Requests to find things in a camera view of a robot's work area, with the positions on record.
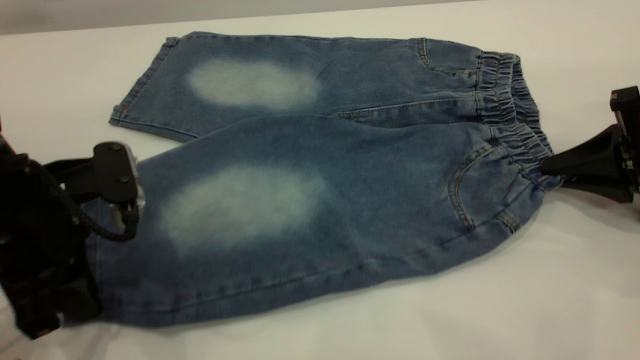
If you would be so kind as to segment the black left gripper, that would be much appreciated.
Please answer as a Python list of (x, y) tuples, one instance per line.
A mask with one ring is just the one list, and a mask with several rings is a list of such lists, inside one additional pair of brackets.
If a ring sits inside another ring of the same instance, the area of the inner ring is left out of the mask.
[(41, 166), (1, 140), (1, 288), (16, 327), (35, 340), (103, 306), (86, 254), (89, 231), (108, 230), (81, 204), (102, 199), (122, 233), (136, 233), (146, 206), (137, 159), (125, 143), (94, 146), (90, 158)]

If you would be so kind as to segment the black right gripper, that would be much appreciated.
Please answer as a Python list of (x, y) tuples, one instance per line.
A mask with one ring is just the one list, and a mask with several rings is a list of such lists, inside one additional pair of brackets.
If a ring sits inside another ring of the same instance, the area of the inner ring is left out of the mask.
[[(596, 194), (617, 203), (630, 204), (639, 194), (640, 94), (638, 86), (614, 89), (610, 109), (617, 125), (569, 150), (546, 158), (542, 173), (565, 178), (563, 188)], [(620, 160), (630, 182), (618, 176)]]

